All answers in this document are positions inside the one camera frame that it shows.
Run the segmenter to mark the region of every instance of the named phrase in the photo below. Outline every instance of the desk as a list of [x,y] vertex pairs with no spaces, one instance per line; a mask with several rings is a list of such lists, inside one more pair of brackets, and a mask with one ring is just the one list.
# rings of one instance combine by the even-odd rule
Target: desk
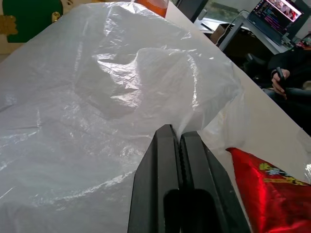
[[211,18],[203,18],[202,20],[197,19],[194,22],[194,25],[203,33],[213,34],[217,30],[219,25],[225,24],[225,23],[227,22],[214,20]]
[[[206,46],[215,46],[171,3],[166,18],[190,31],[193,37]],[[310,137],[242,70],[237,70],[236,75],[240,77],[245,89],[245,101],[250,117],[246,141],[240,149],[274,164],[299,180],[306,180],[303,164],[308,161],[308,156],[298,138],[303,137],[306,143],[311,145]],[[231,156],[230,153],[226,153],[227,157],[218,159],[227,170],[239,196]]]
[[225,37],[222,43],[219,46],[221,51],[224,51],[227,45],[230,43],[232,38],[238,33],[239,29],[242,25],[247,27],[274,55],[282,52],[286,52],[288,49],[284,46],[279,46],[275,42],[273,42],[269,37],[267,37],[264,33],[262,33],[257,27],[255,27],[250,21],[247,20],[248,14],[240,14],[236,22],[235,26],[229,32],[229,34]]

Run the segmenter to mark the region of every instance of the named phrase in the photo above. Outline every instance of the white plastic bag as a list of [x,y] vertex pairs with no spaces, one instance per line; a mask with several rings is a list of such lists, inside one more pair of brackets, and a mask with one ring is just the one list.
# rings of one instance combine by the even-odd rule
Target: white plastic bag
[[306,156],[308,158],[306,163],[304,164],[306,178],[304,182],[311,184],[311,138],[303,129],[301,129],[297,134],[297,140],[300,142],[302,148],[305,150]]
[[214,45],[134,3],[81,5],[0,64],[0,232],[125,233],[155,131],[242,94]]
[[237,95],[201,131],[204,143],[212,151],[224,151],[229,147],[242,146],[246,137],[249,115],[246,110],[244,93]]

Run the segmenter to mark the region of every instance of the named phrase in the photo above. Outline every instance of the cardboard box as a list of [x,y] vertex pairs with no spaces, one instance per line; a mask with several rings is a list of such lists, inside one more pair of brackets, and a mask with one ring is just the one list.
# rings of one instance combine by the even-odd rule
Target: cardboard box
[[219,37],[222,36],[222,34],[224,34],[225,32],[225,28],[220,24],[218,26],[218,28],[216,29],[216,31],[214,31],[214,33],[210,36],[210,40],[216,44],[217,43],[217,40],[219,39]]

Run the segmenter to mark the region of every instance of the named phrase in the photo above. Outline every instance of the red snack package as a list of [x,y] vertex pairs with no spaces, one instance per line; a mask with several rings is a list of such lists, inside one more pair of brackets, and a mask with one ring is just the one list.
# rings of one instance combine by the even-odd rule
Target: red snack package
[[311,185],[252,154],[227,150],[255,233],[311,233]]

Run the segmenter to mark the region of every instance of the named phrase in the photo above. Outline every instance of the monitor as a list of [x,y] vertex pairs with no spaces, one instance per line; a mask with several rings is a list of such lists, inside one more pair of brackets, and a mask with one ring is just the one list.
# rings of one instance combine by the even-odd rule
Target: monitor
[[261,0],[252,13],[281,35],[303,14],[290,0]]

